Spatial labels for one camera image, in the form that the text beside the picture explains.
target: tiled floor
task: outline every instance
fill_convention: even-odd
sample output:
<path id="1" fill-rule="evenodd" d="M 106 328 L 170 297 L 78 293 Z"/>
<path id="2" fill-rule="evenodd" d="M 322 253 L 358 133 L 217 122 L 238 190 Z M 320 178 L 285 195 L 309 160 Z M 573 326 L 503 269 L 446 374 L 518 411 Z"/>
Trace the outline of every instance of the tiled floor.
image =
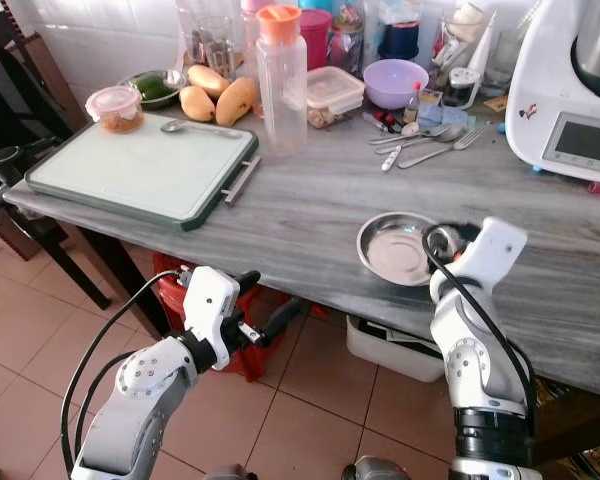
<path id="1" fill-rule="evenodd" d="M 134 247 L 141 271 L 151 257 Z M 106 295 L 109 286 L 70 252 Z M 273 311 L 268 292 L 252 314 Z M 120 306 L 100 311 L 55 263 L 23 262 L 0 248 L 0 468 L 5 480 L 60 480 L 61 397 L 91 339 Z M 402 464 L 413 480 L 444 479 L 453 456 L 453 421 L 444 381 L 423 384 L 352 356 L 344 317 L 325 309 L 300 315 L 258 382 L 210 372 L 173 415 L 152 479 L 197 480 L 243 463 L 261 480 L 338 480 L 363 454 Z M 152 340 L 132 315 L 107 334 L 85 371 L 92 377 L 118 353 Z M 109 395 L 114 372 L 91 405 Z M 74 397 L 79 405 L 87 381 Z M 77 408 L 72 409 L 71 417 Z"/>

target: purple bowl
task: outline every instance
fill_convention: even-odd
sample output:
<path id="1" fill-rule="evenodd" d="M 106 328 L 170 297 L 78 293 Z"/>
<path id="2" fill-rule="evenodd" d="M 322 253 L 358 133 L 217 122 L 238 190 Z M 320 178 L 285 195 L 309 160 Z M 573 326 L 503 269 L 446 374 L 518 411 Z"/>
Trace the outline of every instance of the purple bowl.
<path id="1" fill-rule="evenodd" d="M 395 58 L 372 63 L 362 76 L 369 100 L 387 110 L 403 108 L 413 96 L 415 82 L 422 88 L 429 83 L 429 74 L 420 65 Z"/>

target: cutting board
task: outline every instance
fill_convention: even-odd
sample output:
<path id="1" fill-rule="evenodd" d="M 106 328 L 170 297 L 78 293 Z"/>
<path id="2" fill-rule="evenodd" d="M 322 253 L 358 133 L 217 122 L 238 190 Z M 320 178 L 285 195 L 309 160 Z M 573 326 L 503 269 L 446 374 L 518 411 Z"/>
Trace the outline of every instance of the cutting board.
<path id="1" fill-rule="evenodd" d="M 143 124 L 117 134 L 94 124 L 25 179 L 32 189 L 154 223 L 191 230 L 200 226 L 258 146 L 240 138 L 184 129 L 160 131 L 172 120 L 145 113 Z M 222 128 L 196 123 L 201 128 Z"/>

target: white tile wall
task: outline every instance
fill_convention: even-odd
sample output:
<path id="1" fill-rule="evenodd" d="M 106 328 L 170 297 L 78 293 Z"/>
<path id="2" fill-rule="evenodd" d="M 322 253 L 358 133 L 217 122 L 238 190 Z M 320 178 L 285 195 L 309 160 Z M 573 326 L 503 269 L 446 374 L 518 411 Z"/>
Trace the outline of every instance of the white tile wall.
<path id="1" fill-rule="evenodd" d="M 40 32 L 78 101 L 122 78 L 170 68 L 178 50 L 175 2 L 207 14 L 239 15 L 239 0 L 7 0 L 26 33 Z M 535 0 L 473 0 L 497 6 L 501 28 L 514 26 Z M 295 0 L 277 0 L 293 3 Z"/>

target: metal bowl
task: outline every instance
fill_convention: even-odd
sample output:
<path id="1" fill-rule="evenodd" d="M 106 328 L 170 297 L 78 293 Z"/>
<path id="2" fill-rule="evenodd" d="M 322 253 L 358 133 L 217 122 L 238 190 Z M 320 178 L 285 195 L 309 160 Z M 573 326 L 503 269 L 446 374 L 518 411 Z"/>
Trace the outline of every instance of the metal bowl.
<path id="1" fill-rule="evenodd" d="M 388 282 L 410 287 L 427 285 L 431 274 L 422 249 L 422 233 L 436 222 L 408 212 L 383 213 L 365 223 L 358 232 L 360 260 Z M 450 248 L 456 242 L 443 229 Z"/>
<path id="2" fill-rule="evenodd" d="M 138 73 L 119 81 L 118 85 L 124 85 L 133 88 L 135 86 L 135 80 L 149 74 L 160 75 L 164 84 L 169 88 L 173 88 L 174 91 L 173 93 L 170 93 L 162 98 L 156 98 L 155 100 L 143 100 L 141 103 L 143 110 L 156 110 L 172 104 L 178 99 L 180 90 L 187 86 L 187 78 L 177 70 L 147 70 L 146 72 Z"/>

